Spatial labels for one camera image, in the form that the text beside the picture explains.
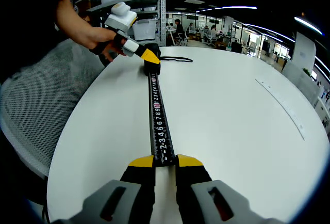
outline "person sitting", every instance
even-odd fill
[[[186,30],[186,34],[189,34],[189,28],[192,27],[192,23],[189,24],[187,30]]]
[[[217,27],[216,25],[212,25],[211,27],[211,32],[212,32],[212,36],[215,37],[217,35]]]
[[[176,24],[176,32],[173,35],[174,35],[175,42],[178,43],[178,41],[180,39],[179,34],[182,36],[185,33],[185,31],[184,31],[184,28],[181,25],[180,19],[176,19],[175,24]]]

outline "measuring tape blade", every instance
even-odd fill
[[[163,100],[160,93],[157,73],[149,74],[150,135],[154,166],[174,165],[173,150],[169,125],[167,123]]]

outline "white round table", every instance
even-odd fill
[[[290,221],[318,185],[329,156],[322,123],[307,99],[254,57],[198,47],[162,47],[159,76],[175,153],[203,162],[213,180],[245,196],[265,218]],[[119,56],[94,81],[58,141],[47,189],[51,220],[78,213],[86,197],[128,164],[150,155],[149,94],[143,60]],[[267,81],[304,126],[305,140]],[[181,223],[172,167],[156,168],[151,223]]]

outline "ceiling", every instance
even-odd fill
[[[315,42],[317,56],[330,68],[330,23],[326,15],[328,0],[199,0],[202,4],[186,3],[185,0],[166,0],[167,11],[178,11],[175,8],[186,8],[183,12],[200,11],[199,8],[213,8],[212,6],[255,6],[254,9],[219,9],[203,11],[199,14],[221,18],[224,15],[233,17],[242,23],[254,24],[283,34],[295,40],[297,31],[303,33]],[[294,20],[300,17],[317,27],[323,36]],[[291,49],[294,43],[279,37]]]

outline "mesh chair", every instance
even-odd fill
[[[207,45],[213,45],[214,46],[214,44],[212,42],[215,42],[218,39],[217,36],[213,35],[213,33],[210,29],[207,29],[206,32],[207,32],[206,38],[209,40]]]
[[[196,29],[194,26],[188,26],[188,34],[196,34]]]
[[[186,33],[178,33],[179,46],[188,46],[188,37]]]
[[[60,134],[74,107],[104,66],[68,39],[1,87],[1,129],[22,162],[48,176]]]

